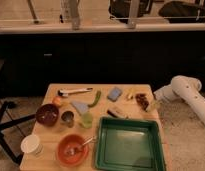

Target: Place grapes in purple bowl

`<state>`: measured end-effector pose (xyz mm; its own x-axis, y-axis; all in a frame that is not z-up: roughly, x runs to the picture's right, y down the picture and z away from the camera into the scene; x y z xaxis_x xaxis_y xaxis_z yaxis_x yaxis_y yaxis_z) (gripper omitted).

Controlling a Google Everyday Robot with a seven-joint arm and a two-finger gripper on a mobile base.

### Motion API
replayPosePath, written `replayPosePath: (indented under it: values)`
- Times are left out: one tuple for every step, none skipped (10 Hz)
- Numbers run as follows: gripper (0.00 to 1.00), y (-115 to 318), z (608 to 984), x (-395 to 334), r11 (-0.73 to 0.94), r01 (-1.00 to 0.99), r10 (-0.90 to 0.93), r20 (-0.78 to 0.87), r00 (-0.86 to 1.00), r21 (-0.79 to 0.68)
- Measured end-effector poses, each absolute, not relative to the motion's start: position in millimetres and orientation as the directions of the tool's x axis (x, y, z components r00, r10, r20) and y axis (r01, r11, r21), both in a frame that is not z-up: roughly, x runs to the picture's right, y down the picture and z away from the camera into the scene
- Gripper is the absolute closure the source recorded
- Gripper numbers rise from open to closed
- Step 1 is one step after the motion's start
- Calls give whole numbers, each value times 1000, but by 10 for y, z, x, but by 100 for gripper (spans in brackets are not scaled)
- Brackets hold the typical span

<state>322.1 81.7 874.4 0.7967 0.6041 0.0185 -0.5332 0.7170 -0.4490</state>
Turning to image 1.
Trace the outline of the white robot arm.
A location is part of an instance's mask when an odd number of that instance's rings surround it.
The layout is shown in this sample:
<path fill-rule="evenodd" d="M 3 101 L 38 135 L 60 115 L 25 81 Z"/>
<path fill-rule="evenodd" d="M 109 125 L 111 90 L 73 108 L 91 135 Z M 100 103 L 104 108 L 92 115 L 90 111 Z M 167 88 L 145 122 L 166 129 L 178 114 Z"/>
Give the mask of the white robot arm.
<path fill-rule="evenodd" d="M 200 94 L 199 79 L 183 75 L 174 76 L 168 85 L 153 92 L 156 101 L 171 102 L 183 99 L 205 125 L 205 98 Z"/>

